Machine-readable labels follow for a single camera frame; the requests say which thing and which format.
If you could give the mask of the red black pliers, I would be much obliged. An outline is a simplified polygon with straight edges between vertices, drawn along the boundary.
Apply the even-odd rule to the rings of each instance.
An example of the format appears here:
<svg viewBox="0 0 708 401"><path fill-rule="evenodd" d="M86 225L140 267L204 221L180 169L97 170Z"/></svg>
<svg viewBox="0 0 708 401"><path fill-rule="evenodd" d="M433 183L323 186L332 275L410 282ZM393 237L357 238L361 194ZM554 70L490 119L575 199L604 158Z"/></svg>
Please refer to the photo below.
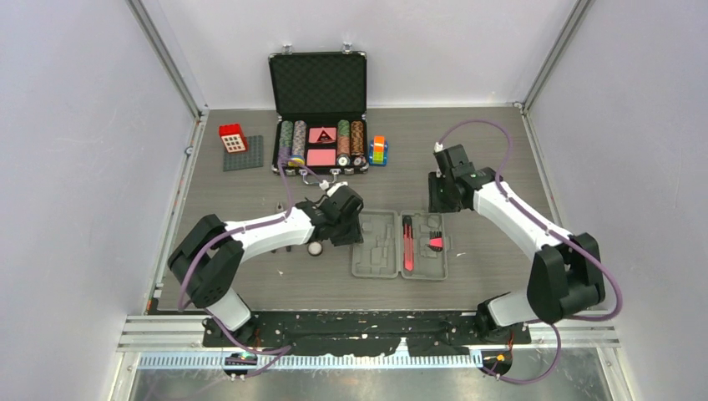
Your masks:
<svg viewBox="0 0 708 401"><path fill-rule="evenodd" d="M275 213L278 214L278 213L283 212L284 210L285 210L285 208L284 208L283 204L281 202L278 202L276 204ZM285 247L282 247L281 249L286 252L291 252L292 246L285 246ZM281 249L280 248L273 249L273 250L271 250L271 253L276 254Z"/></svg>

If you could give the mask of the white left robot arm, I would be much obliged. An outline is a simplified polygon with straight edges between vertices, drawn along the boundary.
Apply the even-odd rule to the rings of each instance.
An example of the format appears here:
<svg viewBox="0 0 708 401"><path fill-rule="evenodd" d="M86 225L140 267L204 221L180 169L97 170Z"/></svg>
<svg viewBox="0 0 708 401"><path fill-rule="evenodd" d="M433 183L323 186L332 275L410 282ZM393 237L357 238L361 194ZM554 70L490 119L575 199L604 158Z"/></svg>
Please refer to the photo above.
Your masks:
<svg viewBox="0 0 708 401"><path fill-rule="evenodd" d="M329 241L333 246L362 242L362 197L347 183L325 191L320 200L304 200L290 209L250 221L202 217L172 251L167 266L180 283L180 300L214 316L237 346L256 333L251 310L233 289L240 264L288 246Z"/></svg>

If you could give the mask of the black electrical tape roll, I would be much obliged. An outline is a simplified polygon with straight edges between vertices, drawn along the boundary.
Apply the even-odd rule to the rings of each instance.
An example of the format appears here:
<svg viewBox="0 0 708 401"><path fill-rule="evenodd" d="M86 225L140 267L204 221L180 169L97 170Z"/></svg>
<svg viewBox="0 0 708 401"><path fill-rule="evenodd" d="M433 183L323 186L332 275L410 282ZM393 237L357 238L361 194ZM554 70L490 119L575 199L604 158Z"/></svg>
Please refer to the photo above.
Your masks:
<svg viewBox="0 0 708 401"><path fill-rule="evenodd" d="M320 256L323 253L323 245L319 241L310 242L306 249L310 256Z"/></svg>

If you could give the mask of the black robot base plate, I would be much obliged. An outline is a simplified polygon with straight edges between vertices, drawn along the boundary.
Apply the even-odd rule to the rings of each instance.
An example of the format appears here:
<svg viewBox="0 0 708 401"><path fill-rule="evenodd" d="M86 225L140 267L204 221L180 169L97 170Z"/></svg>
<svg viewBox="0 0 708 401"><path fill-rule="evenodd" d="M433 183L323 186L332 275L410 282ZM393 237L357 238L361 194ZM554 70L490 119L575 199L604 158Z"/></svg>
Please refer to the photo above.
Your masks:
<svg viewBox="0 0 708 401"><path fill-rule="evenodd" d="M230 335L207 317L203 344L248 348L292 356L389 356L405 343L413 357L460 356L471 346L527 345L518 324L488 331L474 312L463 311L258 311Z"/></svg>

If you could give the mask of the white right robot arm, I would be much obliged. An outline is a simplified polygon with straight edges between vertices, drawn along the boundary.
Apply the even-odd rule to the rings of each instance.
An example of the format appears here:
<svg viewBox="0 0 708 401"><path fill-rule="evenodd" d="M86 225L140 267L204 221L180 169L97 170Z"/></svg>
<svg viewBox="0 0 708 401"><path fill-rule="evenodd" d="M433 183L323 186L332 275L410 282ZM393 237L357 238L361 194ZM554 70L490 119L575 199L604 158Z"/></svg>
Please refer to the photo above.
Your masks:
<svg viewBox="0 0 708 401"><path fill-rule="evenodd" d="M437 170L428 175L429 209L471 210L510 238L532 263L528 284L478 304L473 326L488 343L530 321L554 324L605 300L597 267L599 244L589 234L556 226L519 199L491 168L476 169L462 145L436 144Z"/></svg>

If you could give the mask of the red black bit holder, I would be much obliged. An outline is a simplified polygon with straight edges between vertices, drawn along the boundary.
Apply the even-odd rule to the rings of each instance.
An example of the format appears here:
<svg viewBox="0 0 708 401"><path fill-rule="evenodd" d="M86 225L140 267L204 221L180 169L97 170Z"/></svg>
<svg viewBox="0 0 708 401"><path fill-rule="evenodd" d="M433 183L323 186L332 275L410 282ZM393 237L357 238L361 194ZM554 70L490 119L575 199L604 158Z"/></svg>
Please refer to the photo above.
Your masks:
<svg viewBox="0 0 708 401"><path fill-rule="evenodd" d="M443 234L440 231L430 231L429 241L427 247L436 253L443 252L445 250Z"/></svg>

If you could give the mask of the red black utility knife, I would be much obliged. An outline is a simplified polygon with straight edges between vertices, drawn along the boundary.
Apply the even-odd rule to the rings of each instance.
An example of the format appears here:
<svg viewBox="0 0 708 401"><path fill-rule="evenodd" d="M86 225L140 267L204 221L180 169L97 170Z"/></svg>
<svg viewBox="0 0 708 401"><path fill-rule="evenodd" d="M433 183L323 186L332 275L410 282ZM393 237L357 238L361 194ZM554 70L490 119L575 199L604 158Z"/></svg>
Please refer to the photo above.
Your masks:
<svg viewBox="0 0 708 401"><path fill-rule="evenodd" d="M407 272L414 270L414 239L412 217L405 215L402 217L403 228L403 268Z"/></svg>

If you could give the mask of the grey plastic tool case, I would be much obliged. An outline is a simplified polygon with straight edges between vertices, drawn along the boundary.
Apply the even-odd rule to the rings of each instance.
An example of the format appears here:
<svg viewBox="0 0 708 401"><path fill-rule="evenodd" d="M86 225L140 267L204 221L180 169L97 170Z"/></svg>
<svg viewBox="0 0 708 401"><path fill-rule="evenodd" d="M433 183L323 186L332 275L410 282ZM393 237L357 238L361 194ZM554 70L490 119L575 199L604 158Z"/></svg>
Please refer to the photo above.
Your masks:
<svg viewBox="0 0 708 401"><path fill-rule="evenodd" d="M402 217L412 217L414 270L403 268ZM424 211L369 210L360 214L363 243L351 247L351 273L360 278L442 281L448 277L448 238L443 216ZM445 250L428 247L429 232L440 231Z"/></svg>

